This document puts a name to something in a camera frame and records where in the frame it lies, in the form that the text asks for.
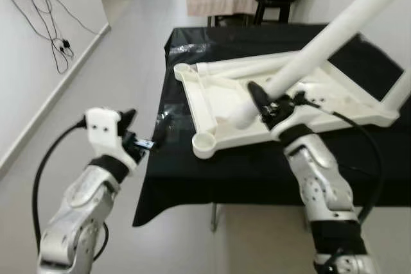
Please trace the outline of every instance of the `black cable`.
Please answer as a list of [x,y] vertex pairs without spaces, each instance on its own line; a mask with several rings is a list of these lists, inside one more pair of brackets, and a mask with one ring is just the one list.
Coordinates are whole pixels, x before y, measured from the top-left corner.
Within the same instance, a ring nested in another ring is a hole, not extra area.
[[[375,188],[374,193],[371,195],[369,201],[363,206],[362,210],[360,211],[359,215],[358,215],[358,222],[360,225],[363,224],[363,222],[365,221],[365,219],[368,217],[368,215],[370,214],[371,210],[375,207],[381,192],[383,190],[383,186],[384,186],[384,182],[385,182],[385,171],[383,168],[383,160],[382,160],[382,155],[381,155],[381,151],[378,147],[378,145],[376,144],[375,140],[372,138],[372,136],[370,135],[370,133],[363,128],[362,126],[358,125],[355,121],[351,120],[350,118],[347,118],[346,116],[338,113],[338,112],[328,112],[327,110],[324,110],[321,108],[320,105],[312,103],[310,101],[308,101],[307,99],[304,99],[304,101],[300,101],[298,104],[305,104],[305,105],[309,105],[311,107],[317,108],[327,114],[331,114],[335,117],[340,118],[341,120],[345,121],[346,123],[350,124],[352,127],[356,128],[357,130],[359,130],[360,132],[363,133],[363,135],[365,136],[365,138],[367,139],[367,141],[369,142],[369,144],[371,145],[372,151],[375,154],[376,160],[377,160],[377,169],[378,169],[378,183],[377,186]],[[320,269],[319,274],[326,274],[329,271],[329,267],[331,267],[335,261],[342,255],[345,254],[345,251],[343,248],[339,248],[333,255],[331,255],[331,257],[323,264],[323,266]]]
[[[54,19],[54,17],[53,17],[53,5],[51,4],[51,1],[50,1],[50,0],[44,0],[44,2],[46,3],[47,8],[48,8],[48,13],[49,13],[49,16],[50,16],[51,25],[53,26],[53,30],[54,30],[54,34],[55,34],[55,38],[56,38],[55,40],[60,40],[60,41],[62,41],[63,44],[64,44],[64,42],[67,41],[67,40],[58,38],[58,33],[57,33],[57,28],[56,28],[56,22],[55,22],[55,19]],[[62,55],[63,59],[66,61],[66,69],[65,69],[64,71],[60,71],[60,69],[57,67],[57,72],[58,72],[59,74],[64,74],[64,73],[69,69],[69,62],[68,62],[66,56],[72,58],[72,57],[74,56],[74,53],[72,52],[72,54],[73,54],[72,56],[67,55],[64,51],[61,51],[60,49],[57,49],[57,47],[56,47],[56,45],[54,44],[54,42],[52,42],[52,45],[53,45],[53,47]]]
[[55,1],[57,1],[64,8],[67,14],[69,14],[74,20],[76,20],[82,28],[92,33],[93,35],[100,35],[99,33],[91,30],[86,25],[84,25],[79,18],[77,18],[73,13],[70,12],[70,10],[64,5],[64,3],[61,0],[55,0]]
[[70,134],[72,131],[74,131],[77,128],[83,128],[85,127],[85,121],[82,120],[78,123],[76,123],[73,126],[70,126],[66,131],[64,131],[57,139],[56,141],[51,145],[51,147],[47,150],[46,154],[44,155],[43,159],[41,160],[41,163],[39,165],[39,168],[37,169],[35,178],[34,178],[34,183],[33,183],[33,192],[31,195],[31,213],[33,215],[33,226],[34,226],[34,234],[36,237],[36,244],[37,244],[37,253],[40,251],[40,239],[41,239],[41,233],[40,233],[40,223],[39,223],[39,185],[40,185],[40,179],[43,174],[44,167],[46,166],[47,161],[50,158],[50,155],[53,153],[55,148],[58,146],[58,144],[66,137],[68,134]]
[[32,1],[33,5],[34,5],[35,7],[37,7],[37,10],[38,10],[39,12],[50,15],[51,25],[53,26],[53,30],[54,30],[54,34],[55,34],[54,37],[57,38],[57,37],[58,37],[58,33],[57,33],[57,29],[56,29],[56,23],[55,23],[55,20],[54,20],[54,17],[53,17],[53,4],[51,3],[51,0],[44,0],[44,3],[45,3],[46,6],[47,6],[47,11],[44,11],[44,10],[42,11],[42,10],[39,8],[39,6],[35,3],[34,0],[31,0],[31,1]]
[[375,207],[381,193],[384,187],[384,182],[385,182],[385,171],[383,168],[383,159],[382,159],[382,154],[381,151],[378,147],[378,145],[376,144],[375,140],[372,138],[372,136],[370,135],[370,133],[363,128],[362,126],[358,125],[355,121],[351,120],[350,118],[347,118],[346,116],[338,113],[338,112],[328,112],[324,109],[321,108],[320,105],[317,105],[315,103],[306,102],[306,105],[315,107],[327,114],[331,114],[333,116],[336,116],[338,118],[340,118],[341,120],[345,121],[346,123],[350,124],[352,127],[356,128],[357,130],[359,130],[363,136],[367,139],[367,141],[369,142],[369,144],[371,145],[372,151],[374,152],[374,155],[376,157],[376,161],[377,161],[377,170],[378,170],[378,183],[377,186],[373,192],[373,194],[371,195],[370,200],[363,206],[363,208],[361,209],[359,215],[358,215],[358,221],[360,222],[360,224],[362,224],[365,219],[368,217],[368,215],[370,214],[372,208]]
[[340,169],[346,169],[346,170],[354,171],[355,173],[363,173],[363,174],[365,174],[365,175],[367,175],[371,178],[375,177],[374,174],[369,173],[368,171],[362,170],[361,168],[358,168],[358,167],[349,166],[349,165],[341,163],[341,162],[338,162],[338,167]]
[[47,38],[45,35],[41,34],[36,27],[34,27],[34,25],[31,23],[30,19],[28,18],[28,16],[25,14],[25,12],[22,10],[22,8],[20,8],[20,6],[16,3],[15,0],[11,0],[11,2],[14,4],[14,6],[16,7],[16,9],[18,9],[18,11],[23,15],[23,17],[26,19],[27,23],[30,25],[30,27],[32,28],[32,30],[40,37],[46,39],[46,40],[50,40],[50,38]]
[[69,47],[68,50],[71,52],[71,58],[74,57],[74,51],[71,49],[71,47]]
[[[35,9],[36,12],[37,12],[37,15],[40,17],[41,21],[43,22],[43,25],[44,25],[44,27],[45,27],[45,29],[46,29],[46,31],[47,31],[48,36],[49,36],[48,39],[49,39],[50,42],[51,42],[51,52],[53,53],[53,58],[54,58],[54,61],[55,61],[55,65],[56,65],[57,72],[58,72],[59,74],[64,74],[64,73],[68,70],[68,68],[69,68],[69,62],[68,62],[65,54],[62,53],[62,52],[56,47],[56,45],[55,45],[55,43],[54,43],[54,40],[55,40],[56,38],[52,38],[51,33],[50,33],[50,30],[49,30],[48,25],[47,25],[47,22],[44,20],[43,16],[41,15],[41,12],[39,11],[39,8],[37,7],[35,1],[34,1],[34,0],[31,0],[31,3],[32,3],[32,5],[34,6],[34,9]],[[66,69],[65,69],[64,71],[61,71],[60,68],[59,68],[59,66],[58,66],[58,62],[57,62],[57,57],[56,57],[55,50],[56,50],[58,53],[60,53],[60,55],[62,56],[62,58],[63,58],[64,61],[66,62]]]
[[98,251],[98,253],[94,256],[93,261],[96,261],[98,257],[100,257],[100,255],[104,252],[105,247],[107,246],[107,243],[109,242],[109,228],[105,222],[103,223],[103,228],[104,228],[104,242],[100,250]]

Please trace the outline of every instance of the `white wall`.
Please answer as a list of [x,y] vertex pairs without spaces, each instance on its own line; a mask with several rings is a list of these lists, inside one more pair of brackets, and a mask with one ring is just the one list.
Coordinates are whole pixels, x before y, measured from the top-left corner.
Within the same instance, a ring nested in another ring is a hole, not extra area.
[[[354,0],[298,0],[293,22],[329,22]],[[411,0],[395,0],[361,32],[403,69],[411,70]]]
[[[28,0],[16,0],[42,32]],[[101,31],[107,24],[101,0],[61,0],[85,25]],[[0,161],[59,83],[50,43],[34,34],[10,0],[0,0]],[[75,53],[71,66],[91,45],[95,35],[83,30],[56,2],[53,15]]]

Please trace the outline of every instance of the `white pipe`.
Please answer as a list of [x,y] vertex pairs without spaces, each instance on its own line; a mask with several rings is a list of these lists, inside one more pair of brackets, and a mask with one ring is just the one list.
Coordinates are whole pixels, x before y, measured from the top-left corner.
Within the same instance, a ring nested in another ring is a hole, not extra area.
[[405,71],[385,95],[381,104],[388,110],[399,110],[411,92],[411,69]]
[[252,57],[243,57],[237,59],[228,59],[215,62],[199,62],[196,64],[197,72],[200,75],[219,74],[230,69],[238,69],[253,64],[262,64],[265,61],[275,62],[277,58],[284,56],[296,55],[297,51],[290,51],[286,53],[276,53]]
[[[292,85],[325,62],[358,30],[392,0],[356,0],[332,23],[324,28],[301,52],[284,66],[265,87],[271,98],[279,98]],[[237,128],[246,128],[258,111],[251,98],[234,109],[229,121]]]
[[280,69],[288,62],[290,62],[293,58],[294,56],[284,56],[275,59],[260,60],[258,63],[254,63],[240,68],[236,67],[235,69],[215,74],[215,76],[224,78],[241,78],[254,74],[261,74],[276,69]]

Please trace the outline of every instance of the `gray floor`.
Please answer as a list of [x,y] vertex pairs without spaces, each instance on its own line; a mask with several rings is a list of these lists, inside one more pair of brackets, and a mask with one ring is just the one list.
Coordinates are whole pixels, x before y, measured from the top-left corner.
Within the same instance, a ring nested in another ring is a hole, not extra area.
[[[173,27],[205,24],[205,18],[186,16],[185,0],[131,1],[0,182],[0,273],[35,272],[31,186],[53,139],[95,106],[137,107],[133,129],[150,137],[164,74],[163,45]],[[42,226],[91,157],[83,132],[68,137],[52,156],[40,188]],[[175,207],[132,228],[145,169],[146,159],[124,183],[107,220],[109,245],[93,273],[314,273],[313,244],[298,207],[225,205],[215,234],[209,231],[209,205]],[[381,274],[410,273],[410,224],[409,209],[377,209],[366,223]]]

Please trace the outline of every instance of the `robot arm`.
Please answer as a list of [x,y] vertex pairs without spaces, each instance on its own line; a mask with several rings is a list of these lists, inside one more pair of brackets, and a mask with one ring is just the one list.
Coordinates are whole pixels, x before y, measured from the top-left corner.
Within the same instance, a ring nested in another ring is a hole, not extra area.
[[[300,188],[314,238],[319,273],[377,274],[361,237],[353,192],[338,164],[317,134],[300,124],[283,132],[284,154]],[[323,265],[338,250],[325,272]]]
[[96,158],[64,193],[60,209],[40,242],[38,274],[86,274],[91,271],[98,232],[110,214],[120,185],[132,173],[151,141],[129,132],[135,110],[121,113],[94,108],[85,115]]
[[249,84],[249,90],[272,138],[283,144],[299,183],[317,252],[314,265],[318,273],[377,274],[361,237],[353,192],[338,172],[333,154],[306,125],[311,119],[305,110],[311,107],[296,106],[295,99],[288,96],[272,102],[255,83]]

